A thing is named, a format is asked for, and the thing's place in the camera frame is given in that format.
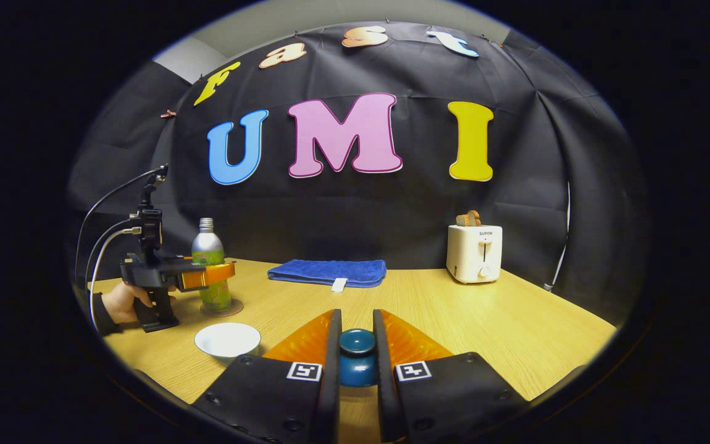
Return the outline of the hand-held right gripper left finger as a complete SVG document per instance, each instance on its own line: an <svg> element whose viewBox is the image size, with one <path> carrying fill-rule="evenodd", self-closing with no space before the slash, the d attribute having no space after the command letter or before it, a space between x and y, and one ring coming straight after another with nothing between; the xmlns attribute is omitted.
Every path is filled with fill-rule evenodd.
<svg viewBox="0 0 710 444"><path fill-rule="evenodd" d="M335 443L341 311L327 310L264 356L236 357L195 410L248 443Z"/></svg>

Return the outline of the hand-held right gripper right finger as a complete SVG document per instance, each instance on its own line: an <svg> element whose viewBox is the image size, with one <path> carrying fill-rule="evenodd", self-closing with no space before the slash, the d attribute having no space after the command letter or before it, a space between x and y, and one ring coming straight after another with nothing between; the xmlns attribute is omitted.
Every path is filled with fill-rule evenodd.
<svg viewBox="0 0 710 444"><path fill-rule="evenodd" d="M384 442L473 443L529 404L476 352L454 354L386 310L373 312Z"/></svg>

